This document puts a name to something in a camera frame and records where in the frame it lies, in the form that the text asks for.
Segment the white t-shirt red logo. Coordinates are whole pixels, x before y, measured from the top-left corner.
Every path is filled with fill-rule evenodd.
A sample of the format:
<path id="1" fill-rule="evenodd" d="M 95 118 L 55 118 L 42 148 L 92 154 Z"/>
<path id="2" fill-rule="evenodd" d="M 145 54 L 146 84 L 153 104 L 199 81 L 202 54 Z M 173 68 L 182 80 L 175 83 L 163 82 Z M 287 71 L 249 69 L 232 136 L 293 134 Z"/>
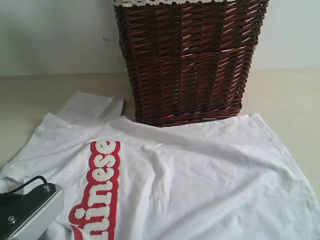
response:
<path id="1" fill-rule="evenodd" d="M 77 92 L 0 173 L 61 186 L 46 240 L 317 240 L 320 205 L 259 114 L 155 127 L 124 101 Z"/>

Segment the dark red wicker basket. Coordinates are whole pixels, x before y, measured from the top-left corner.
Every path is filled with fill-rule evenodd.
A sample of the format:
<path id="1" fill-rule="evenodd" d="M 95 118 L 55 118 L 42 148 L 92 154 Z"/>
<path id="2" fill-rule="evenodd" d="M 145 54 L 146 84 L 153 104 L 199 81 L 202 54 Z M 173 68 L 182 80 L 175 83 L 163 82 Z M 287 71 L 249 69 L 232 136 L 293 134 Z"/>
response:
<path id="1" fill-rule="evenodd" d="M 138 123 L 236 116 L 269 3 L 114 6 Z"/>

